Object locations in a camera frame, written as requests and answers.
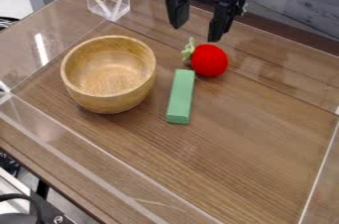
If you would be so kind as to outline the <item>green rectangular block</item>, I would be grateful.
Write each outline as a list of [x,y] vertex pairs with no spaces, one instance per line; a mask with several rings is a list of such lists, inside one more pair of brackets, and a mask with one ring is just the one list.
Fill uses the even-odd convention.
[[189,69],[176,69],[165,114],[168,123],[184,125],[189,123],[193,88],[195,71]]

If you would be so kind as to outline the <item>clear acrylic enclosure wall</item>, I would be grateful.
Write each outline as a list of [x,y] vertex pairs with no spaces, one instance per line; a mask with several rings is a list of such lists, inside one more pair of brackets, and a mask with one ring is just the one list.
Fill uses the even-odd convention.
[[[117,21],[56,0],[0,33],[0,150],[103,224],[339,224],[339,55],[248,25],[221,40],[231,67],[199,78],[191,121],[169,124],[173,72],[211,15],[173,29],[163,0]],[[99,115],[66,93],[61,62],[123,35],[156,55],[129,111]]]

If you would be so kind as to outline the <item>red knitted fruit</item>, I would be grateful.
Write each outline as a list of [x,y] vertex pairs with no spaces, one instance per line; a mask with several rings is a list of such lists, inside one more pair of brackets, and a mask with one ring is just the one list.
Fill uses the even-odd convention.
[[191,64],[197,74],[217,77],[228,69],[228,55],[223,49],[211,44],[195,45],[191,38],[181,51],[183,61]]

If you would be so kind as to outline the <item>clear acrylic corner bracket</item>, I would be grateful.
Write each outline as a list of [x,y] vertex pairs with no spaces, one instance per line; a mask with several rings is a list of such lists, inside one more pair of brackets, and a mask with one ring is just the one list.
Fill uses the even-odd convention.
[[131,9],[129,0],[85,0],[88,10],[111,22],[116,22]]

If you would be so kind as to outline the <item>wooden bowl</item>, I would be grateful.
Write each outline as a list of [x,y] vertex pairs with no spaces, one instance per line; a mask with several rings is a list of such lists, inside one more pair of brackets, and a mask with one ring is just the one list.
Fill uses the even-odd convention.
[[78,106],[116,114],[147,98],[156,77],[153,50],[137,39],[108,35],[74,46],[62,58],[60,74]]

